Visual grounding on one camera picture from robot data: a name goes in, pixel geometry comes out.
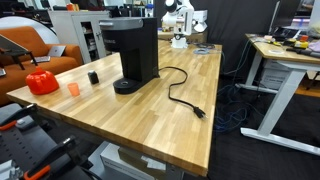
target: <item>black floor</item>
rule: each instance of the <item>black floor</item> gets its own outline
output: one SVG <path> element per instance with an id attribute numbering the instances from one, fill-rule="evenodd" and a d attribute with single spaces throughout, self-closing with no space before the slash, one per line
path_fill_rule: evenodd
<path id="1" fill-rule="evenodd" d="M 274 95 L 237 90 L 220 81 L 215 128 L 212 138 L 209 177 L 185 175 L 185 180 L 317 180 L 320 156 L 245 137 L 240 127 L 257 129 Z M 294 95 L 273 134 L 320 147 L 320 98 Z M 231 112 L 234 119 L 226 123 Z M 69 135 L 79 139 L 79 151 L 89 156 L 103 141 L 92 134 L 57 123 L 49 135 L 60 142 Z"/>

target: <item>white robot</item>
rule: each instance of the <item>white robot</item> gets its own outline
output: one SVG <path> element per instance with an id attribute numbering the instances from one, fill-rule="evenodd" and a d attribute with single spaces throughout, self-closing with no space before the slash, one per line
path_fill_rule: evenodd
<path id="1" fill-rule="evenodd" d="M 187 48 L 185 36 L 192 33 L 193 6 L 189 0 L 166 0 L 165 8 L 167 13 L 163 16 L 162 22 L 169 27 L 174 27 L 171 46 Z"/>

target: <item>standing desk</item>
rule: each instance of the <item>standing desk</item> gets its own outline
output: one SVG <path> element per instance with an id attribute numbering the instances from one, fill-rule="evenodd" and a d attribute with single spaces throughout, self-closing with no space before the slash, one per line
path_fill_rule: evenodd
<path id="1" fill-rule="evenodd" d="M 279 47 L 272 44 L 267 44 L 265 42 L 256 42 L 255 37 L 251 37 L 250 35 L 247 35 L 247 37 L 251 43 L 253 43 L 253 46 L 256 48 L 257 52 L 250 68 L 246 83 L 239 84 L 238 86 L 250 90 L 276 93 L 276 96 L 272 101 L 266 115 L 264 116 L 258 130 L 241 128 L 241 133 L 245 136 L 262 141 L 267 141 L 288 148 L 320 155 L 319 147 L 314 147 L 305 143 L 271 134 L 272 129 L 278 122 L 284 109 L 287 107 L 307 70 L 320 71 L 320 59 L 300 55 L 295 52 L 288 52 L 286 51 L 286 48 L 288 47 Z M 257 86 L 252 85 L 262 58 L 276 60 L 279 64 L 290 68 L 288 76 L 282 83 L 279 91 L 261 87 L 258 88 Z"/>
<path id="2" fill-rule="evenodd" d="M 122 77 L 119 53 L 56 75 L 60 88 L 50 94 L 37 96 L 22 87 L 7 95 L 22 105 L 37 103 L 51 117 L 166 163 L 167 179 L 182 179 L 183 172 L 206 176 L 221 54 L 193 54 L 194 45 L 187 49 L 170 45 L 159 41 L 159 68 L 174 66 L 189 75 L 185 84 L 172 88 L 171 95 L 204 110 L 205 120 L 168 99 L 169 85 L 185 78 L 180 71 L 164 69 L 160 78 L 137 92 L 116 94 L 112 84 Z M 99 84 L 90 84 L 89 70 L 97 72 Z M 79 96 L 70 95 L 70 82 L 79 84 Z"/>

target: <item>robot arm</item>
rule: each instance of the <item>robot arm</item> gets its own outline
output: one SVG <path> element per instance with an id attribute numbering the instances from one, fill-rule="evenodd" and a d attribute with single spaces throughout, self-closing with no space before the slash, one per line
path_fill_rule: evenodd
<path id="1" fill-rule="evenodd" d="M 174 27 L 175 34 L 191 35 L 194 8 L 189 0 L 166 0 L 164 24 Z"/>

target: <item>black coffee maker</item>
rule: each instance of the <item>black coffee maker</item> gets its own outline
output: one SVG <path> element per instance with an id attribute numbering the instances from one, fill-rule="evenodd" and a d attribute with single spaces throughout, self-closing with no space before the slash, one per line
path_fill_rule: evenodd
<path id="1" fill-rule="evenodd" d="M 99 24 L 105 48 L 120 52 L 123 78 L 113 83 L 116 93 L 133 93 L 159 77 L 156 18 L 120 17 Z"/>

